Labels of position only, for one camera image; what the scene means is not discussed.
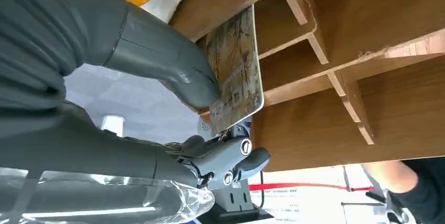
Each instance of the gray robot arm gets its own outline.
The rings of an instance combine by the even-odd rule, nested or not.
[[[163,80],[186,104],[219,97],[206,56],[125,0],[1,0],[0,108],[45,110],[83,63]]]

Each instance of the red line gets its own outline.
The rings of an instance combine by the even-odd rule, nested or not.
[[[314,183],[276,183],[276,184],[260,184],[260,185],[249,185],[251,191],[269,190],[277,188],[288,188],[288,187],[327,187],[335,188],[347,191],[369,191],[373,190],[374,187],[361,187],[361,188],[348,188],[346,186],[335,186],[326,184],[314,184]]]

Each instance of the screw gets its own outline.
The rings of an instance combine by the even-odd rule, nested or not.
[[[226,172],[224,175],[224,185],[228,186],[234,181],[234,174],[232,171]]]
[[[241,154],[247,156],[252,151],[252,142],[249,139],[244,139],[241,142]]]
[[[409,216],[408,216],[407,213],[402,212],[402,214],[401,214],[400,216],[402,217],[402,220],[403,220],[405,223],[408,223],[408,222],[409,222]]]

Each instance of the wooden cabinet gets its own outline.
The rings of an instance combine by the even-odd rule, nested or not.
[[[445,155],[444,0],[184,0],[171,25],[197,41],[254,3],[267,170]]]

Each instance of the floor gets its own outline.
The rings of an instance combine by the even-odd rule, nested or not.
[[[84,107],[97,126],[116,114],[125,118],[124,136],[169,143],[197,134],[199,116],[157,80],[85,64],[65,82],[67,100]]]

